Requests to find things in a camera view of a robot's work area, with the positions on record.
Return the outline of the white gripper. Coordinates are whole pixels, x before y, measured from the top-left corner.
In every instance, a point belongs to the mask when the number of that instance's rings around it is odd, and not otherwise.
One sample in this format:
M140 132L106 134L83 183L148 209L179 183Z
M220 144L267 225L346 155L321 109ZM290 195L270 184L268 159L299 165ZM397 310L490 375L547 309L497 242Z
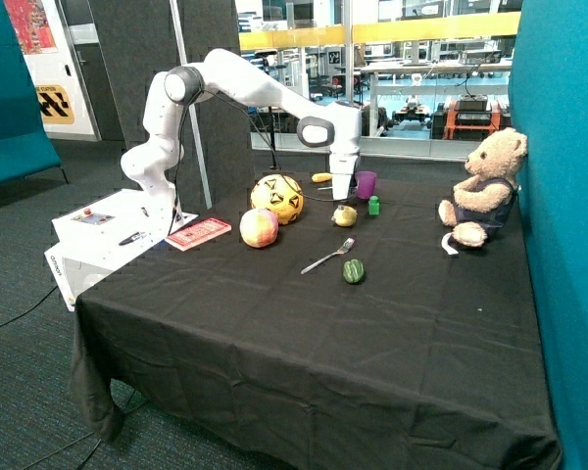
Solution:
M351 193L352 180L359 166L358 154L329 155L329 172L332 175L332 197L334 200L347 200Z

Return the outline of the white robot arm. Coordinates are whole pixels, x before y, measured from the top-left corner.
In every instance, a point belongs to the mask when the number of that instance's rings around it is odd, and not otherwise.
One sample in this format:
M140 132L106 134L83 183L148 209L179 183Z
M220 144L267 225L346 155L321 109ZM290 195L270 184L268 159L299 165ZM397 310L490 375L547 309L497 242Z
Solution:
M247 107L279 108L296 117L301 143L329 149L332 197L337 201L350 198L360 162L360 109L343 101L318 105L241 57L214 49L202 62L155 75L143 116L148 139L122 156L122 171L144 193L150 221L170 222L180 212L175 185L165 172L183 157L179 137L183 110L218 94Z

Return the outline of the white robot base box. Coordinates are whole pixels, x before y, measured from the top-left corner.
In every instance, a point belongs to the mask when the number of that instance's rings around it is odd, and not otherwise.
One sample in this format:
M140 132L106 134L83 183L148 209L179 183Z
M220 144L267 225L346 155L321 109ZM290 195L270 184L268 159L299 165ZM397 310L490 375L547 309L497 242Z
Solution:
M59 242L45 252L68 311L76 298L141 256L196 217L165 217L147 205L144 192L120 191L52 220Z

